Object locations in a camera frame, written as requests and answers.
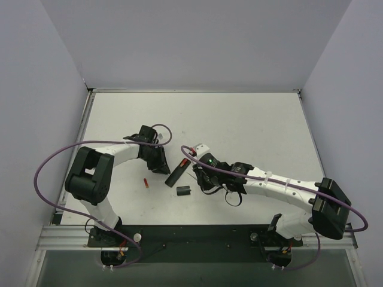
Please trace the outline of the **black remote control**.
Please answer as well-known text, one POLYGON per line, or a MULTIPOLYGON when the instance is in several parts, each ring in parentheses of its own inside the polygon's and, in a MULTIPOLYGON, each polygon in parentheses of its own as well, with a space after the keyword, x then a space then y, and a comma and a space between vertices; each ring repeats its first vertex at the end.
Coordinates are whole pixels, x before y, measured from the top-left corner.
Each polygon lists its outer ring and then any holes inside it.
POLYGON ((180 179, 180 177, 183 175, 183 173, 187 170, 187 168, 189 167, 191 161, 189 159, 187 159, 187 162, 186 164, 181 167, 180 166, 180 163, 179 165, 173 170, 173 172, 169 175, 169 177, 167 178, 167 180, 165 181, 165 185, 167 185, 168 187, 173 187, 176 182, 180 179))

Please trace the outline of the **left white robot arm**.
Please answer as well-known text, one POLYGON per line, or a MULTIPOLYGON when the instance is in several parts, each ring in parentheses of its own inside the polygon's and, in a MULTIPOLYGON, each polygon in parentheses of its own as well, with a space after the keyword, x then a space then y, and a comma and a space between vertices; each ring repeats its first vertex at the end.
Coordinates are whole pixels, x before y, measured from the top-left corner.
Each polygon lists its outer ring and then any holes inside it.
POLYGON ((127 143, 115 143, 101 148, 81 147, 75 156, 65 181, 65 190, 79 200, 94 217, 95 230, 110 246, 123 238, 122 221, 108 200, 113 168, 130 160, 146 162, 153 173, 168 175, 165 149, 159 145, 155 127, 141 126, 138 133, 127 136, 127 143))

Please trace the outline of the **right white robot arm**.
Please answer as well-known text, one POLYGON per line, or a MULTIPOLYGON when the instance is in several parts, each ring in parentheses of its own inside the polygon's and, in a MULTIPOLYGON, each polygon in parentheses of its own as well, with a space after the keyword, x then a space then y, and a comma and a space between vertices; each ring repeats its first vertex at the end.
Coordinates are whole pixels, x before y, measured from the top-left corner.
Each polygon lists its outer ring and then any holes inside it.
POLYGON ((271 230, 285 239, 314 232, 333 240, 343 238, 351 202, 332 179, 298 181, 247 163, 221 162, 210 153, 201 156, 193 171, 202 191, 223 188, 240 197, 265 196, 299 208, 298 213, 273 217, 271 230))

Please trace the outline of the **black battery cover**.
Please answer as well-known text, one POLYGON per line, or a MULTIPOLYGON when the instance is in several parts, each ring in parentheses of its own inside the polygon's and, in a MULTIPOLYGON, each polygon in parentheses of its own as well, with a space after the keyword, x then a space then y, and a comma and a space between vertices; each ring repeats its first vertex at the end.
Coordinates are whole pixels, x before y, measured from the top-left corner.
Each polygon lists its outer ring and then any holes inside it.
POLYGON ((191 194, 190 186, 181 186, 176 188, 177 196, 189 196, 191 194))

